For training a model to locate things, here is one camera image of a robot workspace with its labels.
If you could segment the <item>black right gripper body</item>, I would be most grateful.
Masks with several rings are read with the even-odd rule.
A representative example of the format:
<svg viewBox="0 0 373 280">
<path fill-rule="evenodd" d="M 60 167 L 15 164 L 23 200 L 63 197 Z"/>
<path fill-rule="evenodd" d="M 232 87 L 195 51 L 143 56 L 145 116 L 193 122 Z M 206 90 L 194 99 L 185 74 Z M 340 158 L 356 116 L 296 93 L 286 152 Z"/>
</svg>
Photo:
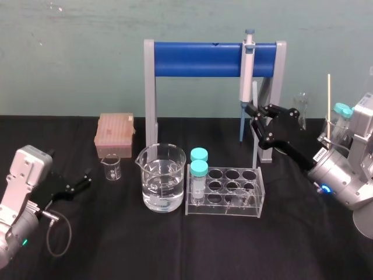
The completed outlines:
<svg viewBox="0 0 373 280">
<path fill-rule="evenodd" d="M 316 165 L 313 157 L 318 153 L 318 140 L 312 132 L 300 126 L 299 115 L 296 108 L 281 108 L 276 117 L 262 117 L 267 132 L 273 137 L 273 144 L 259 146 L 280 149 L 308 172 Z"/>
</svg>

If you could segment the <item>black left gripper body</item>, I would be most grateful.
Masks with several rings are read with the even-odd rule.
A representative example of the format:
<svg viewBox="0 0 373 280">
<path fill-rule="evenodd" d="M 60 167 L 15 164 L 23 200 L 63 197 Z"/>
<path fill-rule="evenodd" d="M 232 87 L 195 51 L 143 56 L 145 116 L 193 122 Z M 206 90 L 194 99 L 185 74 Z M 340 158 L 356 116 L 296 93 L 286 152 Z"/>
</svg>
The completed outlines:
<svg viewBox="0 0 373 280">
<path fill-rule="evenodd" d="M 33 202 L 42 211 L 58 200 L 72 200 L 71 186 L 66 178 L 57 173 L 50 173 L 33 190 Z"/>
</svg>

